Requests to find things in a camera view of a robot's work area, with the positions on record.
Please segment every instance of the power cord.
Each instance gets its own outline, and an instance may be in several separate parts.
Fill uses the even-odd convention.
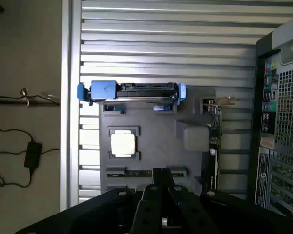
[[[58,148],[50,149],[50,150],[47,150],[47,151],[42,152],[41,155],[46,154],[46,153],[49,153],[51,151],[58,151],[58,150],[60,150],[60,149],[58,149]],[[13,153],[13,152],[0,152],[0,154],[20,155],[20,154],[25,153],[25,152],[27,152],[27,151],[24,150],[24,151],[21,151],[21,152],[18,152],[18,153]],[[29,182],[28,182],[28,184],[21,185],[21,184],[18,184],[18,183],[6,183],[5,180],[3,179],[3,177],[0,176],[0,187],[4,187],[4,186],[7,186],[7,185],[15,185],[15,186],[18,186],[18,187],[21,187],[21,188],[28,188],[30,186],[31,182],[32,182],[32,176],[33,176],[34,170],[35,169],[29,168]]]
[[[30,138],[31,138],[31,142],[34,142],[34,138],[33,138],[33,136],[32,136],[29,132],[27,132],[27,131],[25,131],[25,130],[22,130],[22,129],[11,128],[11,129],[7,129],[7,130],[3,130],[3,129],[0,128],[0,131],[1,131],[1,132],[4,132],[4,133],[5,133],[5,132],[9,132],[9,131],[17,131],[17,132],[26,133],[27,135],[30,136]]]
[[[25,162],[24,162],[24,167],[29,169],[29,182],[26,185],[21,185],[18,183],[6,183],[4,178],[2,176],[0,176],[0,187],[4,187],[4,186],[8,186],[8,185],[15,185],[21,188],[28,188],[32,182],[32,176],[34,171],[38,168],[39,166],[39,160],[40,160],[40,155],[42,154],[46,154],[48,152],[51,151],[55,151],[55,150],[60,150],[58,148],[54,148],[54,149],[50,149],[47,151],[42,152],[42,144],[36,143],[34,141],[33,136],[27,132],[24,131],[22,129],[7,129],[7,130],[3,130],[0,128],[1,132],[9,132],[9,131],[18,131],[18,132],[23,132],[26,133],[30,136],[31,141],[28,143],[27,145],[27,149],[23,150],[21,152],[8,152],[8,151],[0,151],[0,154],[11,154],[11,155],[20,155],[22,153],[26,153],[26,157],[25,157]]]
[[[0,187],[4,187],[4,186],[8,186],[8,185],[15,185],[21,188],[28,188],[31,184],[32,178],[33,178],[33,173],[34,173],[35,169],[29,169],[29,182],[26,185],[21,185],[18,183],[6,183],[5,180],[3,179],[2,176],[0,176]]]
[[[41,95],[20,96],[20,97],[0,96],[0,98],[5,98],[5,99],[41,98],[41,99],[43,99],[43,100],[50,101],[50,102],[56,104],[57,106],[60,105],[58,102],[53,101],[53,100],[51,100],[51,99],[48,99],[48,98],[46,98],[46,97],[43,97],[43,96],[41,96]]]
[[[60,150],[60,149],[59,148],[50,149],[50,150],[41,152],[41,155],[46,154],[46,153],[49,153],[51,151],[56,151],[56,150]],[[20,155],[20,154],[26,153],[26,152],[27,152],[27,150],[23,150],[23,151],[20,151],[20,152],[17,152],[17,153],[8,152],[8,151],[0,151],[0,155],[3,155],[3,154],[6,154],[6,155]]]

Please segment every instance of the black power brick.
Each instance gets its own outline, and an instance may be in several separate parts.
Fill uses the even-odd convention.
[[[29,142],[27,145],[24,167],[34,171],[39,166],[40,155],[42,151],[42,144],[36,142]]]

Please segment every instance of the black metal arm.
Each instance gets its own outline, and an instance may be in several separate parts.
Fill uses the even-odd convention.
[[[167,218],[167,226],[162,218]],[[17,234],[293,234],[293,219],[216,190],[201,196],[153,169],[143,192],[118,188],[35,223]]]

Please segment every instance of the wire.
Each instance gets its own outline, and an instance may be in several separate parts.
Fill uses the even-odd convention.
[[[34,142],[34,138],[33,138],[33,136],[32,136],[29,132],[27,132],[27,131],[25,131],[25,130],[22,130],[22,129],[11,128],[11,129],[7,129],[7,130],[3,130],[3,129],[0,128],[0,131],[1,131],[1,132],[4,132],[4,133],[5,133],[5,132],[9,132],[9,131],[17,131],[17,132],[26,133],[27,135],[30,136],[30,138],[31,138],[31,142]]]
[[[18,152],[18,153],[14,153],[14,152],[8,152],[8,151],[0,151],[0,155],[1,154],[8,154],[8,155],[20,155],[22,153],[26,153],[27,151],[26,150],[23,150],[21,152]]]
[[[46,98],[46,97],[40,96],[40,95],[33,95],[33,96],[20,96],[20,97],[0,96],[0,98],[5,98],[5,99],[41,98],[41,99],[43,99],[43,100],[50,101],[50,102],[56,104],[57,106],[60,105],[58,102],[53,101],[53,100],[51,100],[51,99],[49,99],[49,98]]]
[[[8,185],[15,185],[21,188],[28,188],[31,184],[32,177],[33,177],[34,170],[29,169],[29,182],[26,185],[21,185],[18,183],[6,183],[2,176],[0,176],[0,187],[8,186]]]
[[[46,153],[49,153],[49,152],[51,152],[51,151],[55,151],[55,150],[60,150],[60,149],[51,149],[51,150],[47,150],[47,151],[42,152],[41,154],[43,155],[43,154],[46,154]]]
[[[60,149],[50,149],[50,150],[41,152],[41,155],[46,154],[46,153],[49,153],[51,151],[55,151],[55,150],[60,150]],[[27,150],[23,150],[23,151],[20,151],[20,152],[17,152],[17,153],[8,152],[8,151],[0,151],[0,155],[2,155],[2,154],[7,154],[7,155],[20,155],[20,154],[26,153],[26,152],[27,152]]]

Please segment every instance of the beige wall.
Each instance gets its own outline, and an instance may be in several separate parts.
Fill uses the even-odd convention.
[[[31,95],[60,94],[61,0],[0,0],[0,95],[18,96],[27,87]],[[43,150],[59,148],[59,107],[0,106],[0,127],[28,130]],[[25,150],[22,133],[1,133],[0,150]],[[0,234],[15,231],[59,210],[60,154],[41,156],[32,185],[0,188]],[[23,155],[0,155],[0,173],[7,181],[26,184]]]

